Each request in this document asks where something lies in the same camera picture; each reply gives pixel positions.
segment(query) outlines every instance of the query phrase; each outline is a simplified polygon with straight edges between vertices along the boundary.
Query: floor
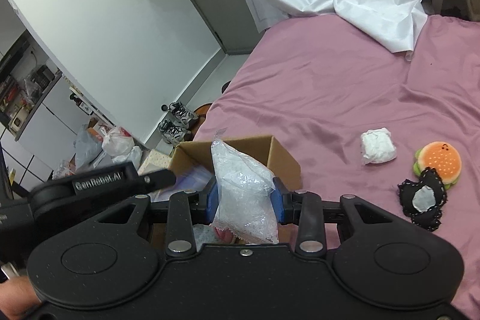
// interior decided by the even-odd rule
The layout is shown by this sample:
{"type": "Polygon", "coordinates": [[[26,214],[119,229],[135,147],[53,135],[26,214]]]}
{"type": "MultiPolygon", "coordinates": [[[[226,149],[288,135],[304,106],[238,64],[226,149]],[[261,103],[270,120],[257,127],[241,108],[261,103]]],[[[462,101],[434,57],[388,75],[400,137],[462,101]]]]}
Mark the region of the floor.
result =
{"type": "MultiPolygon", "coordinates": [[[[248,56],[249,55],[226,55],[186,106],[190,110],[195,110],[219,98],[220,95],[222,95],[222,86],[233,79],[240,67],[246,62],[248,56]]],[[[155,149],[169,155],[172,151],[172,146],[162,140],[155,149]]]]}

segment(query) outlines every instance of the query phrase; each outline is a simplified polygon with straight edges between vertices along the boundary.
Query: blue gripper pad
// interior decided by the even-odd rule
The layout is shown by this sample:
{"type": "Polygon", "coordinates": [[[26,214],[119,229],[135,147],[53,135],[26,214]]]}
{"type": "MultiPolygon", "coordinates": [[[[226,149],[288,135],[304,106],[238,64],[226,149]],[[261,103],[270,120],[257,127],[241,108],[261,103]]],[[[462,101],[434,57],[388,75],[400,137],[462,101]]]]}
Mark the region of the blue gripper pad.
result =
{"type": "Polygon", "coordinates": [[[217,213],[218,208],[218,186],[215,182],[212,191],[207,196],[207,211],[206,216],[210,224],[213,222],[215,213],[217,213]]]}
{"type": "Polygon", "coordinates": [[[277,223],[282,223],[285,218],[285,210],[283,209],[282,193],[274,188],[270,193],[270,201],[272,202],[273,211],[277,217],[277,223]]]}

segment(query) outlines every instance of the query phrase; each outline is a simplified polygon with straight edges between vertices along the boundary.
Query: open cardboard box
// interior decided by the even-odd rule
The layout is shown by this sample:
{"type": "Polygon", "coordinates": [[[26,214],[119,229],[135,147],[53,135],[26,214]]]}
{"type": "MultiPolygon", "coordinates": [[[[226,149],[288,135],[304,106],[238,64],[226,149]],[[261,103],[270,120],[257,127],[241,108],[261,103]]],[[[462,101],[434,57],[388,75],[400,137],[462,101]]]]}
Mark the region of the open cardboard box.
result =
{"type": "MultiPolygon", "coordinates": [[[[275,176],[279,177],[284,185],[290,190],[302,188],[300,165],[283,148],[274,136],[252,136],[241,139],[224,139],[225,143],[237,151],[246,153],[269,168],[275,176]]],[[[211,141],[185,141],[180,143],[173,153],[169,169],[180,176],[194,165],[202,165],[208,171],[214,173],[211,141]]],[[[163,231],[165,227],[154,228],[152,244],[161,246],[163,244],[163,231]]],[[[278,240],[290,241],[291,226],[278,226],[278,240]]]]}

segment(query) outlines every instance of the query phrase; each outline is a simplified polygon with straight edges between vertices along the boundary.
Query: pink bed sheet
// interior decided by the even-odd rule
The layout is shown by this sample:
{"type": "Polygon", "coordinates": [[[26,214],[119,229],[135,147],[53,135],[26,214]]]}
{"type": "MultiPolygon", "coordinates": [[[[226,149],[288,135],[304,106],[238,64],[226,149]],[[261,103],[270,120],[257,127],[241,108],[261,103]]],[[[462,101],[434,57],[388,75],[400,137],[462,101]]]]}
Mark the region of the pink bed sheet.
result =
{"type": "Polygon", "coordinates": [[[398,216],[397,184],[415,178],[415,151],[452,143],[463,169],[435,233],[465,262],[453,304],[480,319],[480,24],[429,17],[409,63],[335,15],[283,21],[212,105],[196,139],[222,128],[225,137],[273,134],[300,163],[303,187],[323,199],[354,193],[398,216]],[[364,166],[360,134],[381,127],[398,156],[364,166]]]}

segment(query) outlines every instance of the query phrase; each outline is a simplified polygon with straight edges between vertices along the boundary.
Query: pair of shoes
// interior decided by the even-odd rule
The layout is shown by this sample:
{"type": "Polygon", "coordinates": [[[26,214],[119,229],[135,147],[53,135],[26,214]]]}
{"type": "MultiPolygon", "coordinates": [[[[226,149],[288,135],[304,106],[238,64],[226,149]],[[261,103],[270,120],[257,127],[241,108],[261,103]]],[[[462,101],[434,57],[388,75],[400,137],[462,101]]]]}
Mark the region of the pair of shoes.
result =
{"type": "Polygon", "coordinates": [[[173,121],[165,118],[158,124],[158,130],[162,134],[162,139],[174,147],[182,141],[190,141],[193,135],[189,128],[198,122],[198,115],[188,110],[181,102],[170,104],[169,114],[173,117],[173,121]]]}

